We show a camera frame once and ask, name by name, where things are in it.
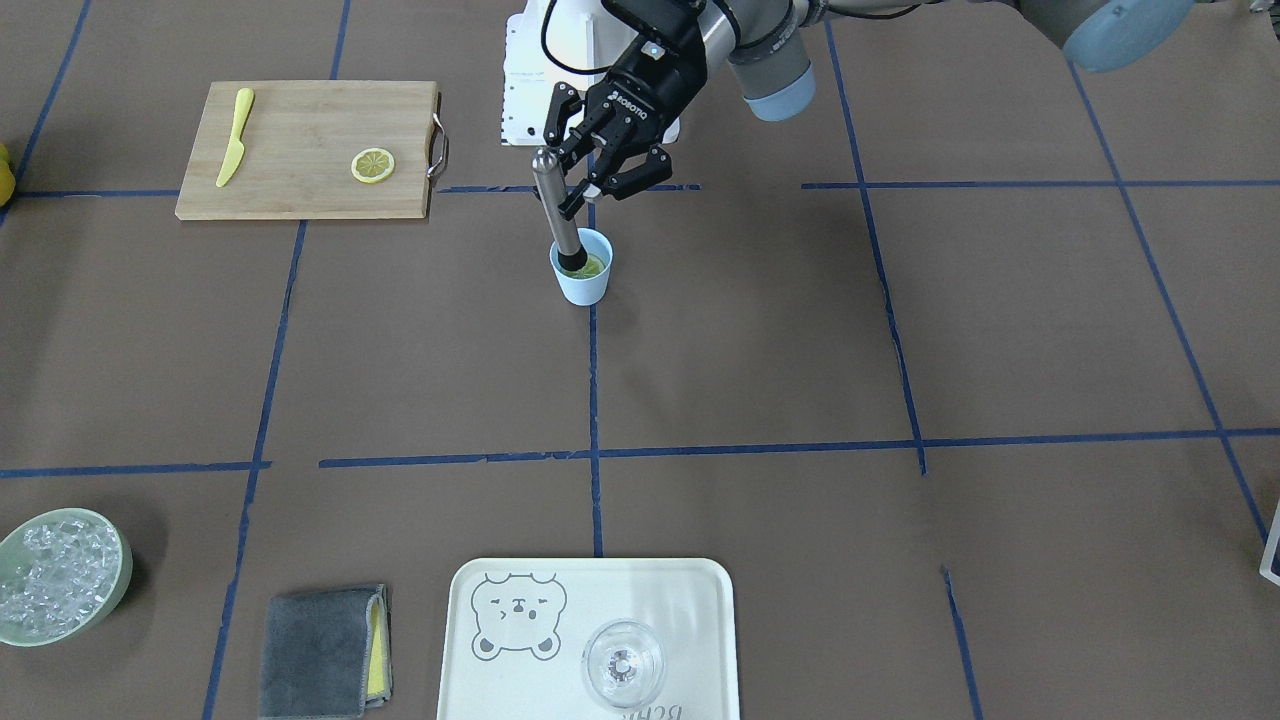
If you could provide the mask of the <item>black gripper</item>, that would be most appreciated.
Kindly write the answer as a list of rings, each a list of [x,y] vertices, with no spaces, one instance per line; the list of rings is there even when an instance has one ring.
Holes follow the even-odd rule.
[[[575,219],[588,191],[625,200],[668,181],[672,161],[660,143],[677,138],[681,115],[704,88],[709,51],[707,1],[603,1],[632,36],[588,91],[556,82],[544,141],[562,172],[585,158],[594,165],[561,205]]]

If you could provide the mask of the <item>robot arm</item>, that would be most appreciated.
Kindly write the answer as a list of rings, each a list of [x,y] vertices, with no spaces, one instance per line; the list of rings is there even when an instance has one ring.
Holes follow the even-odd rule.
[[[946,1],[600,1],[627,31],[622,49],[573,67],[552,47],[558,3],[539,22],[541,55],[558,70],[531,156],[534,193],[550,218],[571,222],[598,199],[625,200],[667,182],[666,135],[727,70],[760,122],[797,117],[817,94],[805,38],[820,26],[906,26],[948,10]]]

